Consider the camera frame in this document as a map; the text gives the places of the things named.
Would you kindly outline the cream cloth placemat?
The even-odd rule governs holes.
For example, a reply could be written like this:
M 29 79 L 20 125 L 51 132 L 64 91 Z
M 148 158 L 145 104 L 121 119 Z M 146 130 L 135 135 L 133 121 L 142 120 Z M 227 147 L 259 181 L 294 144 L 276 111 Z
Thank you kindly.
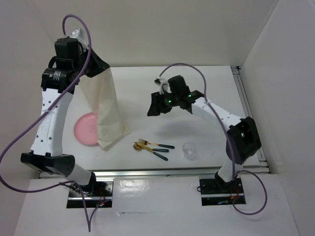
M 96 115 L 97 143 L 108 150 L 130 133 L 119 109 L 111 68 L 92 78 L 82 77 L 79 86 Z

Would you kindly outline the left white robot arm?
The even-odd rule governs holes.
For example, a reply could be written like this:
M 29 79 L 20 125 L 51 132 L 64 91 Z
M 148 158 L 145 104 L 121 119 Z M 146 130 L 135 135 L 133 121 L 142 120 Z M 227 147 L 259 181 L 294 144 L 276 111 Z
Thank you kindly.
M 92 196 L 97 191 L 93 172 L 81 168 L 75 157 L 63 153 L 62 137 L 65 118 L 75 88 L 68 88 L 76 78 L 92 78 L 109 68 L 79 36 L 60 38 L 55 42 L 56 55 L 51 58 L 41 80 L 42 111 L 34 143 L 22 153 L 21 162 L 29 167 L 77 182 L 80 191 Z

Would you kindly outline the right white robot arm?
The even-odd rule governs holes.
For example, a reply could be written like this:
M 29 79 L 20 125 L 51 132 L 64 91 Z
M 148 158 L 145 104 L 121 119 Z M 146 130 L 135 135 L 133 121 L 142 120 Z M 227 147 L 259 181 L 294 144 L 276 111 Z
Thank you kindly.
M 191 91 L 182 76 L 168 80 L 158 77 L 154 83 L 159 86 L 159 91 L 151 94 L 151 105 L 147 112 L 149 117 L 180 107 L 223 130 L 228 158 L 216 174 L 215 188 L 221 193 L 227 192 L 245 161 L 261 148 L 254 119 L 234 115 L 211 102 L 203 93 Z

